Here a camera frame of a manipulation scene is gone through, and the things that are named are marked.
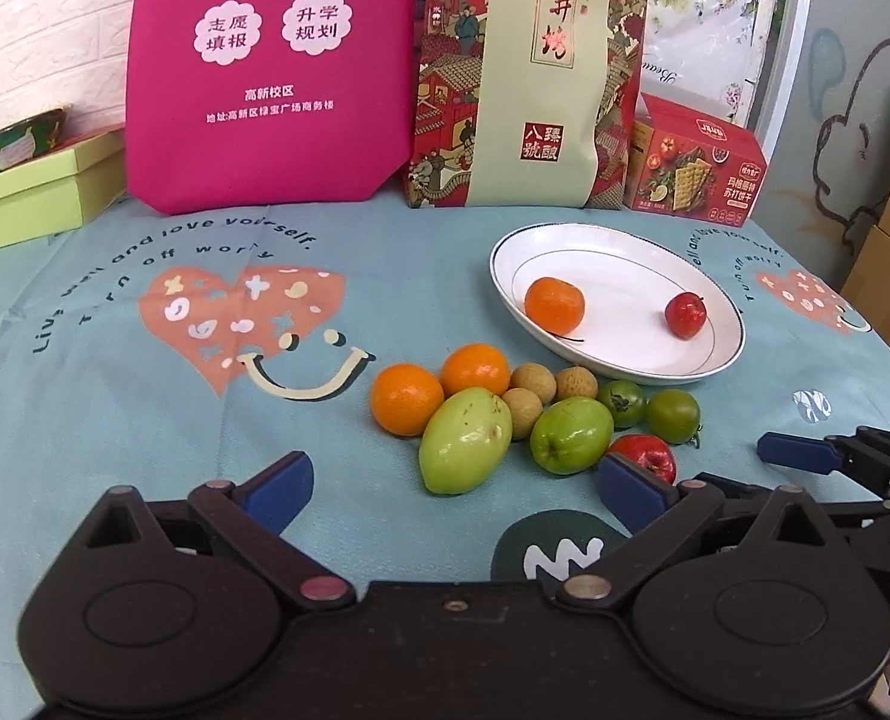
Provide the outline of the green apple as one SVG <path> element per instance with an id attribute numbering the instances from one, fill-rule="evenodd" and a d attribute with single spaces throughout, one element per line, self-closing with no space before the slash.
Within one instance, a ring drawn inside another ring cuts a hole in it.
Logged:
<path id="1" fill-rule="evenodd" d="M 614 436 L 611 411 L 598 400 L 572 397 L 554 403 L 534 422 L 532 460 L 544 472 L 572 476 L 595 465 Z"/>

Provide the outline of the dark green tomato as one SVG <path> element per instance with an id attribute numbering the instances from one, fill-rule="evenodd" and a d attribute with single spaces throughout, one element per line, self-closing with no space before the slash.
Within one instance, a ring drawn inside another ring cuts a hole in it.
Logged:
<path id="1" fill-rule="evenodd" d="M 645 416 L 646 395 L 638 383 L 611 380 L 598 390 L 598 400 L 609 410 L 617 431 L 639 426 Z"/>

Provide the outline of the longan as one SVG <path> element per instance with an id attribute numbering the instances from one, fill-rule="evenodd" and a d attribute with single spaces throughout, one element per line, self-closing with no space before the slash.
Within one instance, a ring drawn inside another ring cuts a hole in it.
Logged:
<path id="1" fill-rule="evenodd" d="M 513 388 L 523 388 L 541 400 L 543 405 L 549 405 L 557 395 L 557 377 L 546 366 L 537 362 L 523 362 L 511 372 L 510 385 Z"/>
<path id="2" fill-rule="evenodd" d="M 513 387 L 502 395 L 511 416 L 511 438 L 515 442 L 531 436 L 532 427 L 543 414 L 544 403 L 527 388 Z"/>
<path id="3" fill-rule="evenodd" d="M 568 400 L 569 398 L 598 398 L 600 391 L 600 383 L 593 372 L 588 371 L 586 367 L 572 366 L 557 372 L 555 376 L 557 382 L 557 400 Z"/>

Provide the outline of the large green mango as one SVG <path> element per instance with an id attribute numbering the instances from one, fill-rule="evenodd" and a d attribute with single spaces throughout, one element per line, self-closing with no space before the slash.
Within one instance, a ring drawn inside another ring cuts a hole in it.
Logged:
<path id="1" fill-rule="evenodd" d="M 437 496 L 459 496 L 479 488 L 507 455 L 511 434 L 510 408 L 499 395 L 481 387 L 451 395 L 420 439 L 425 489 Z"/>

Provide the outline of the small red apple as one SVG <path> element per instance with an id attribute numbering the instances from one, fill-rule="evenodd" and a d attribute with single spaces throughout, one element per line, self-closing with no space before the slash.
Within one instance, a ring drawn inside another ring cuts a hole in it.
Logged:
<path id="1" fill-rule="evenodd" d="M 699 294 L 681 293 L 664 307 L 664 320 L 674 337 L 690 340 L 705 327 L 707 307 Z"/>

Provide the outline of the blue printed tablecloth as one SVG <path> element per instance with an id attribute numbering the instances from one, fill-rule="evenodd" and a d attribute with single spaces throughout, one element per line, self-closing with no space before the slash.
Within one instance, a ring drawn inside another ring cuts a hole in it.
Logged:
<path id="1" fill-rule="evenodd" d="M 18 619 L 116 484 L 179 499 L 303 450 L 314 496 L 287 538 L 357 585 L 482 580 L 521 518 L 599 514 L 591 476 L 550 476 L 525 447 L 482 488 L 432 496 L 415 444 L 383 433 L 368 408 L 376 372 L 396 362 L 433 371 L 466 344 L 495 346 L 511 364 L 561 367 L 505 309 L 489 273 L 495 242 L 549 220 L 545 208 L 415 211 L 392 192 L 176 218 L 124 200 L 77 231 L 1 249 L 0 718 L 38 710 Z M 202 366 L 220 356 L 217 333 L 175 341 L 143 318 L 181 278 L 228 322 L 239 301 L 266 299 L 290 268 L 337 275 L 344 294 L 295 349 L 267 346 L 267 374 L 316 387 L 352 349 L 370 356 L 367 371 L 326 400 L 274 397 L 239 366 L 210 383 Z"/>

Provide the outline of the small orange in plate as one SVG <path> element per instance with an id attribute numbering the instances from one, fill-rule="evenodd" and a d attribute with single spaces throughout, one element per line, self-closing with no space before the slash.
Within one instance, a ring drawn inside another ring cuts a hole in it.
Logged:
<path id="1" fill-rule="evenodd" d="M 539 278 L 526 291 L 526 317 L 557 337 L 572 333 L 582 323 L 585 309 L 582 291 L 557 278 Z"/>

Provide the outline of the white ceramic plate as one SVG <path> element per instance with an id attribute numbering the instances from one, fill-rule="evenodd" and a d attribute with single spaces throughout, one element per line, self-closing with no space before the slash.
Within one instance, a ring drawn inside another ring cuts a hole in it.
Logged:
<path id="1" fill-rule="evenodd" d="M 591 223 L 531 224 L 493 246 L 490 278 L 511 317 L 549 351 L 600 376 L 681 385 L 716 376 L 744 351 L 738 306 L 681 255 L 630 232 Z M 525 312 L 529 286 L 559 278 L 580 289 L 582 323 L 555 337 Z M 690 340 L 674 337 L 664 309 L 681 293 L 703 299 L 707 320 Z"/>

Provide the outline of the red cracker box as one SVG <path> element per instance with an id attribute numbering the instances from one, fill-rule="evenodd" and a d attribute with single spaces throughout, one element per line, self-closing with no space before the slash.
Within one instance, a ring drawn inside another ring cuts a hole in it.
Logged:
<path id="1" fill-rule="evenodd" d="M 653 94 L 643 94 L 642 104 L 624 205 L 723 226 L 746 223 L 767 172 L 754 133 Z"/>

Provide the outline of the light green box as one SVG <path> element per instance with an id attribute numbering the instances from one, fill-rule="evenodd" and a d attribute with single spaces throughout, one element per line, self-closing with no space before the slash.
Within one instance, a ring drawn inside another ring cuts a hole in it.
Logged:
<path id="1" fill-rule="evenodd" d="M 74 231 L 124 195 L 124 135 L 105 130 L 0 174 L 0 249 Z"/>

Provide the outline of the magenta fabric bag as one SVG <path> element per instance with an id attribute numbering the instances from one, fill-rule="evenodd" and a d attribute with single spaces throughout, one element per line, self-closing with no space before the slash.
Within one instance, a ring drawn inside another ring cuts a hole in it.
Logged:
<path id="1" fill-rule="evenodd" d="M 125 177 L 165 215 L 367 200 L 409 159 L 415 0 L 132 0 Z"/>

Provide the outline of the green patterned bowl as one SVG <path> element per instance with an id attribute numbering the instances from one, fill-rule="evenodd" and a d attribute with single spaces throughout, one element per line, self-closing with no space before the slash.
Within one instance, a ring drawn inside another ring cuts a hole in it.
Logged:
<path id="1" fill-rule="evenodd" d="M 67 110 L 54 107 L 0 128 L 0 174 L 58 149 L 65 119 Z"/>

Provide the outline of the red green liquor gift bag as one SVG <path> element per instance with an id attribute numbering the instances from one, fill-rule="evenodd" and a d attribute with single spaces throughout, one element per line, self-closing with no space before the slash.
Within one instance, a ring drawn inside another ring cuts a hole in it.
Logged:
<path id="1" fill-rule="evenodd" d="M 424 0 L 406 200 L 624 201 L 648 0 Z"/>

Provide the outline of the floral white paper bag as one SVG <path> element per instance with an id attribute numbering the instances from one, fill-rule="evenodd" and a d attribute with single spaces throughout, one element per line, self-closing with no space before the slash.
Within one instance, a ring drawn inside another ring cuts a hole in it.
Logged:
<path id="1" fill-rule="evenodd" d="M 642 91 L 744 127 L 777 0 L 646 0 Z"/>

